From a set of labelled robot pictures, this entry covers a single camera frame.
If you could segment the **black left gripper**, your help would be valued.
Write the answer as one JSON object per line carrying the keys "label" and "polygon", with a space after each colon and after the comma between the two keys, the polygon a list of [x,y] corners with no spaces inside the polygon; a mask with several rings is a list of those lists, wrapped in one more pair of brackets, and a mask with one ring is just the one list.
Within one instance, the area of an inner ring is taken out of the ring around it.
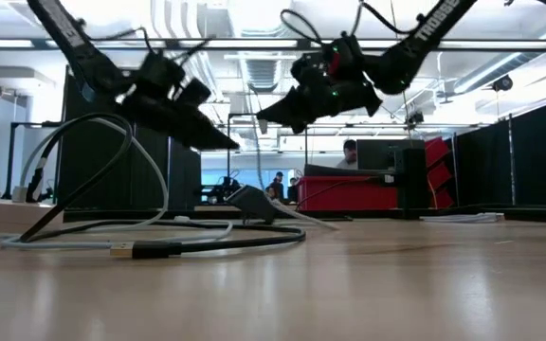
{"label": "black left gripper", "polygon": [[179,94],[153,94],[136,87],[118,106],[118,113],[140,127],[172,137],[195,149],[238,149],[239,144],[220,132],[193,108],[188,88]]}

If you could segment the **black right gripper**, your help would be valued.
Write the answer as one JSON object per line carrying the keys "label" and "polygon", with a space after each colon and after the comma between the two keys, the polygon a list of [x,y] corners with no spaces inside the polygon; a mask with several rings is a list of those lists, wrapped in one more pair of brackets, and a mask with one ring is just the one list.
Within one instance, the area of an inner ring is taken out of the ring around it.
{"label": "black right gripper", "polygon": [[341,82],[318,88],[292,87],[279,101],[257,114],[258,119],[283,121],[294,134],[303,133],[321,117],[365,108],[371,117],[382,104],[370,83]]}

